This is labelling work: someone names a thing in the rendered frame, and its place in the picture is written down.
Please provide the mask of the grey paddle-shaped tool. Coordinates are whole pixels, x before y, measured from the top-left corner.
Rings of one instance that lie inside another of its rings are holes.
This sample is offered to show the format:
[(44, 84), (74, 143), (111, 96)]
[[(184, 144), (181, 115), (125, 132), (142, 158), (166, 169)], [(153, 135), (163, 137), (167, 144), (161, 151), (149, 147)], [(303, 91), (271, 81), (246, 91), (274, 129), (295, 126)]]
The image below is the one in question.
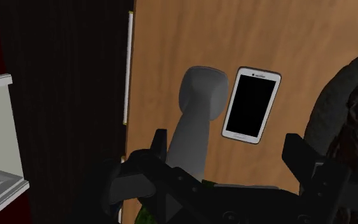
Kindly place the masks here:
[(182, 79), (179, 107), (182, 115), (167, 152), (167, 165), (180, 167), (195, 179), (204, 179), (210, 122), (225, 109), (228, 78), (218, 69), (189, 68)]

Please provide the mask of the grey pot with brown plant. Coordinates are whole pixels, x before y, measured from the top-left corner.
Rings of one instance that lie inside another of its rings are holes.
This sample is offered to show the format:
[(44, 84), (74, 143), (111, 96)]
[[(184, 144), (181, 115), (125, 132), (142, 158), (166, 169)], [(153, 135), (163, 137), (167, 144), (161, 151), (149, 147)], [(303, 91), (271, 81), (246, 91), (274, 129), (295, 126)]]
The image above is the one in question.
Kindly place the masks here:
[(358, 173), (358, 57), (322, 89), (304, 140), (320, 155)]

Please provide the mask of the green mottled object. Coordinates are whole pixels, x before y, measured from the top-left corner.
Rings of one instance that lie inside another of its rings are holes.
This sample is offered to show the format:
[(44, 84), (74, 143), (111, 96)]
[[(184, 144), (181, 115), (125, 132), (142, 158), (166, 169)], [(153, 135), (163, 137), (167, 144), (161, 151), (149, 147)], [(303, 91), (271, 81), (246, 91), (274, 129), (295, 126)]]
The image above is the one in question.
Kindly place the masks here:
[[(208, 181), (203, 179), (202, 185), (212, 188), (216, 183), (213, 181)], [(153, 215), (146, 209), (145, 206), (142, 206), (140, 211), (137, 214), (134, 224), (157, 224)]]

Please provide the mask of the brown wooden drawer chest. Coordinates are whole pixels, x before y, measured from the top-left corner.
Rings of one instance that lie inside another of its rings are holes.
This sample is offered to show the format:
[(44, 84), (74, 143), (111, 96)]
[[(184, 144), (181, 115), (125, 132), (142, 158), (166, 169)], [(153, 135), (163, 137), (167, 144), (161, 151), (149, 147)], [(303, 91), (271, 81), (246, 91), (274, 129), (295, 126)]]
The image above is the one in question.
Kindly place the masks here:
[(358, 0), (136, 0), (127, 123), (127, 153), (148, 148), (156, 129), (173, 134), (179, 89), (195, 65), (241, 66), (282, 80), (258, 144), (222, 136), (210, 124), (205, 178), (273, 185), (298, 192), (282, 161), (287, 133), (303, 134), (326, 83), (358, 56)]

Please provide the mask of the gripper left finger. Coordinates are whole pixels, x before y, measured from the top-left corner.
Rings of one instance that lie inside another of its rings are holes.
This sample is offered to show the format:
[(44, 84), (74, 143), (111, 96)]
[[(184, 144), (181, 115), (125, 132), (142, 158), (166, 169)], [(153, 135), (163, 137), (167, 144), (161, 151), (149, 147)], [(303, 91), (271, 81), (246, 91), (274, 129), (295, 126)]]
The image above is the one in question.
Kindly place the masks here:
[(109, 204), (138, 199), (157, 224), (216, 224), (211, 190), (179, 167), (165, 163), (167, 130), (155, 132), (149, 149), (131, 152), (109, 185)]

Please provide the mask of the white smartphone with black screen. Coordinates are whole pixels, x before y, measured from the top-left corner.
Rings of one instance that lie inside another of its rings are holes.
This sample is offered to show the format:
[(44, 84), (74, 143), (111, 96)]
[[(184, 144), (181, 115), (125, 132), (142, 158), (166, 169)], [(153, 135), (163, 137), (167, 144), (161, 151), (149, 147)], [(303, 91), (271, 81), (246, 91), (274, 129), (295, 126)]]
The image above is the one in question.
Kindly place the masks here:
[(281, 79), (278, 72), (239, 67), (224, 119), (222, 136), (258, 144)]

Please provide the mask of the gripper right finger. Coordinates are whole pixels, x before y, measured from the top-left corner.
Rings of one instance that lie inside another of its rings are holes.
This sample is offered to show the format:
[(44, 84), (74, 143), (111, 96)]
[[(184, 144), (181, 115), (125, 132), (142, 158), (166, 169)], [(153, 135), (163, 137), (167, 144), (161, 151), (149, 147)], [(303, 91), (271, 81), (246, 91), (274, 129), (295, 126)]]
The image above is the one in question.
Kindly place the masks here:
[(333, 224), (340, 207), (358, 213), (358, 173), (318, 154), (301, 136), (288, 133), (282, 160), (300, 182), (298, 224)]

